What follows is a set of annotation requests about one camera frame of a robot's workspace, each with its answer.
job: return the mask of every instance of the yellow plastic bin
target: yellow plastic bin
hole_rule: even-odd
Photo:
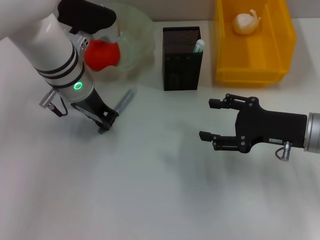
[[[251,9],[261,17],[259,27],[235,33],[233,19]],[[264,87],[289,72],[297,36],[285,0],[215,0],[213,28],[219,83]]]

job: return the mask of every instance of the black mesh pencil holder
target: black mesh pencil holder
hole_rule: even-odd
[[[163,86],[165,91],[197,90],[203,52],[193,52],[200,28],[163,28]]]

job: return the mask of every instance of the black stripe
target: black stripe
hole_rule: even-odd
[[[57,76],[46,76],[46,75],[42,75],[41,73],[39,73],[42,77],[46,78],[46,79],[61,79],[65,76],[67,76],[69,73],[71,73],[75,67],[77,66],[78,64],[78,58],[79,58],[79,55],[78,53],[76,52],[75,53],[75,61],[74,63],[72,64],[72,66],[67,70],[65,71],[64,73],[60,74],[60,75],[57,75]]]
[[[61,67],[55,69],[55,70],[50,70],[50,71],[42,71],[42,70],[39,70],[39,69],[36,69],[38,71],[39,74],[56,74],[58,72],[61,72],[63,69],[65,69],[66,67],[69,66],[69,64],[71,63],[72,59],[74,59],[75,57],[75,53],[76,53],[76,48],[75,46],[72,45],[72,54],[71,54],[71,57],[69,58],[69,60],[63,64]]]
[[[82,76],[84,75],[85,73],[85,63],[83,62],[82,63],[82,70],[79,74],[79,76],[77,76],[77,78],[75,80],[73,80],[72,82],[69,82],[68,84],[65,84],[65,85],[53,85],[49,82],[47,82],[51,87],[55,88],[55,89],[65,89],[65,88],[68,88],[68,87],[71,87],[72,85],[76,84],[81,78]]]

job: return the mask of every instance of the red object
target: red object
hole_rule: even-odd
[[[118,43],[91,40],[84,52],[84,61],[93,71],[101,71],[108,66],[116,66],[120,61]]]

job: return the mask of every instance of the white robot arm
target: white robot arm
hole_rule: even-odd
[[[52,87],[40,103],[43,108],[49,108],[59,117],[68,114],[62,114],[51,103],[58,93],[63,104],[63,99],[70,102],[104,133],[119,113],[104,104],[96,92],[85,63],[52,13],[57,3],[57,0],[0,0],[0,39],[9,37]],[[109,43],[119,38],[117,16],[110,9],[85,0],[62,0],[58,10],[60,22],[70,25],[72,34],[86,32]],[[84,15],[95,18],[88,21]]]

